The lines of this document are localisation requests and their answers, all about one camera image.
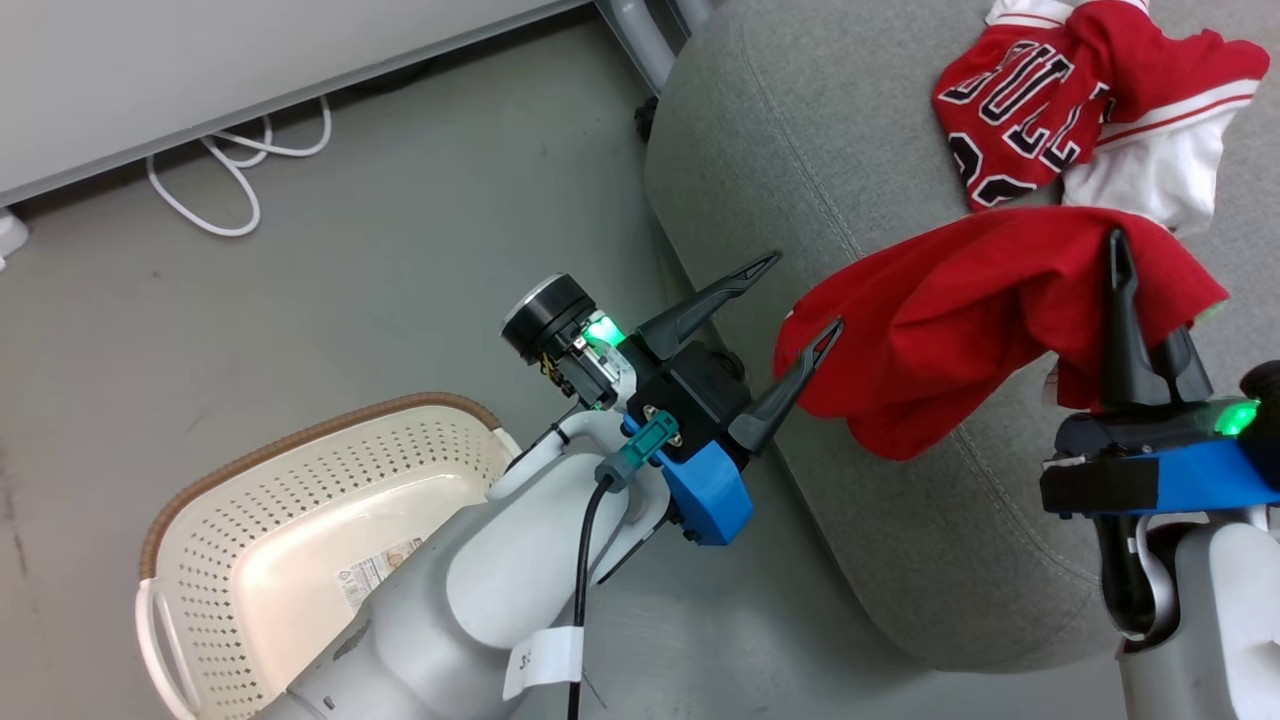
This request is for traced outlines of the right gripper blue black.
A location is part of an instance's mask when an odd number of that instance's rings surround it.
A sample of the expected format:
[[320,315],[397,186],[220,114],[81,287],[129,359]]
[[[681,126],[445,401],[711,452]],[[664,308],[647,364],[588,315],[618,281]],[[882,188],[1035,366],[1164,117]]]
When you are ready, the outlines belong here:
[[[1105,243],[1100,406],[1057,429],[1039,477],[1061,516],[1171,515],[1277,505],[1277,432],[1251,430],[1260,402],[1213,397],[1188,325],[1149,352],[1137,311],[1140,279],[1128,233]],[[1178,404],[1180,406],[1161,406]]]

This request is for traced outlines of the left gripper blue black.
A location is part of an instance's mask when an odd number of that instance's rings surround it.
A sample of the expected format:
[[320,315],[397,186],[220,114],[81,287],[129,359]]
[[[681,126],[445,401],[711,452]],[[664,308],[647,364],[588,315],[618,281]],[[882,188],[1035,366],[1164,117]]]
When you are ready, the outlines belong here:
[[680,442],[667,443],[654,460],[669,489],[672,519],[700,546],[727,546],[745,528],[754,514],[742,478],[749,454],[760,455],[772,442],[844,332],[845,320],[835,318],[783,378],[748,409],[750,392],[730,370],[724,355],[701,341],[690,342],[782,256],[767,252],[721,277],[643,323],[635,338],[621,345],[622,356],[636,373],[623,425],[626,430],[643,427],[649,420],[648,407],[675,419]]

